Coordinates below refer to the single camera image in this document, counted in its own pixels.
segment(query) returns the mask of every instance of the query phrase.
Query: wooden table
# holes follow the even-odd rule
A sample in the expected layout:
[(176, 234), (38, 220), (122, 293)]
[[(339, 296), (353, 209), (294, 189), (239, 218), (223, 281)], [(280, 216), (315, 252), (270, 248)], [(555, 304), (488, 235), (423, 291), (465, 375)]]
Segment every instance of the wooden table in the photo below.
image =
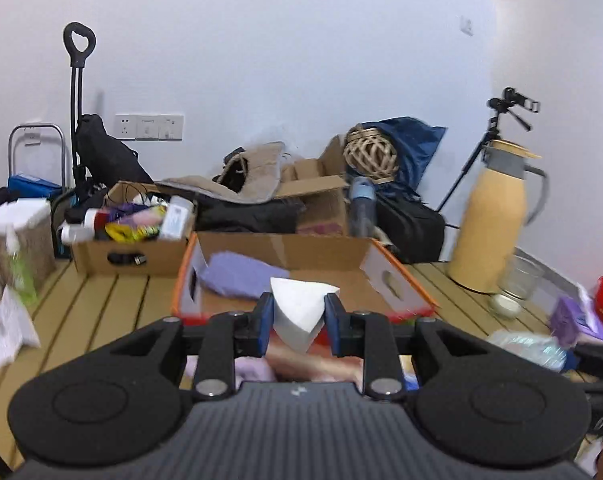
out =
[[(444, 265), (410, 267), (437, 301), (440, 319), (480, 338), (504, 328), (548, 333), (546, 315), (536, 306), (526, 305), (517, 320), (498, 319), (489, 310), (488, 298), (455, 285), (444, 274)], [(39, 304), (31, 309), (42, 347), (23, 349), (13, 364), (0, 370), (0, 455), (9, 464), (15, 467), (22, 460), (6, 421), (15, 391), (37, 374), (166, 316), (174, 283), (174, 278), (147, 276), (86, 278), (74, 265), (58, 264)]]

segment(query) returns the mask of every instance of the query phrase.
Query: white wall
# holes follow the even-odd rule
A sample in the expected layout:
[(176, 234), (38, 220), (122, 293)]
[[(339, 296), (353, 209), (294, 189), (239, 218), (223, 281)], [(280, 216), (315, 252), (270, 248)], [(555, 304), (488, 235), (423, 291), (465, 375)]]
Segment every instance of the white wall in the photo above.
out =
[[(510, 118), (504, 135), (543, 158), (546, 210), (520, 246), (592, 286), (603, 275), (603, 0), (495, 0), (494, 89), (515, 86), (541, 102), (527, 134)], [(532, 182), (531, 200), (538, 187)]]
[(355, 123), (412, 115), (449, 127), (422, 186), (438, 202), (486, 128), (491, 0), (0, 0), (0, 185), (16, 123), (69, 129), (71, 21), (97, 36), (84, 112), (107, 129), (116, 113), (186, 115), (183, 142), (131, 143), (155, 178), (214, 174), (251, 142), (317, 155)]

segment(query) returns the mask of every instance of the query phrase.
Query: black backpack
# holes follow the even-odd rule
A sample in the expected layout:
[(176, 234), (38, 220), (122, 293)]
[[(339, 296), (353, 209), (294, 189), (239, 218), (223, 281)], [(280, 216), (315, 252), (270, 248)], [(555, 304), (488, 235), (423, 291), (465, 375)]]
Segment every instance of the black backpack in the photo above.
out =
[(445, 221), (437, 211), (420, 200), (377, 196), (377, 225), (397, 248), (404, 264), (439, 260), (443, 247)]
[(152, 184), (150, 175), (137, 162), (139, 154), (109, 136), (100, 116), (82, 115), (76, 137), (80, 161), (90, 170), (94, 184), (104, 184), (108, 189), (120, 180)]

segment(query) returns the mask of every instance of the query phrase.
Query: open cardboard box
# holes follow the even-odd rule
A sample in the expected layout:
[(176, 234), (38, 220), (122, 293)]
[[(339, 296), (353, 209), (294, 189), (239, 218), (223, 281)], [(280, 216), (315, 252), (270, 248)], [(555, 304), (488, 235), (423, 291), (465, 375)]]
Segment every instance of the open cardboard box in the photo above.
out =
[[(118, 182), (107, 193), (104, 205), (131, 202), (137, 194), (149, 192), (169, 195), (185, 193), (172, 187)], [(186, 229), (188, 235), (193, 231), (194, 224), (193, 218), (191, 225)], [(186, 237), (183, 240), (149, 240), (134, 244), (123, 244), (112, 240), (90, 240), (73, 244), (72, 257), (80, 274), (176, 276), (187, 244)]]
[(297, 197), (306, 206), (298, 219), (299, 234), (348, 234), (342, 178), (344, 154), (339, 136), (333, 137), (319, 158), (304, 158), (285, 166), (274, 198)]
[(186, 324), (202, 324), (213, 314), (255, 306), (256, 300), (224, 298), (197, 280), (211, 255), (222, 251), (288, 269), (294, 280), (338, 286), (349, 312), (369, 310), (397, 321), (430, 316), (437, 306), (408, 270), (374, 240), (201, 232), (192, 235), (173, 292), (172, 313)]

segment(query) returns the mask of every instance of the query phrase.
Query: silver metal frame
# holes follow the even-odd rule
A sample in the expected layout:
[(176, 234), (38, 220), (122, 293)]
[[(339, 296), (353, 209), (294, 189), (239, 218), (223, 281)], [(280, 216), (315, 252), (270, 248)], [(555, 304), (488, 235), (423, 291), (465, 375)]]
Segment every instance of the silver metal frame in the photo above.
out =
[(20, 128), (52, 128), (60, 134), (62, 141), (62, 191), (66, 190), (66, 137), (62, 129), (53, 123), (23, 123), (18, 124), (13, 128), (13, 131), (8, 136), (8, 176), (13, 175), (13, 136)]

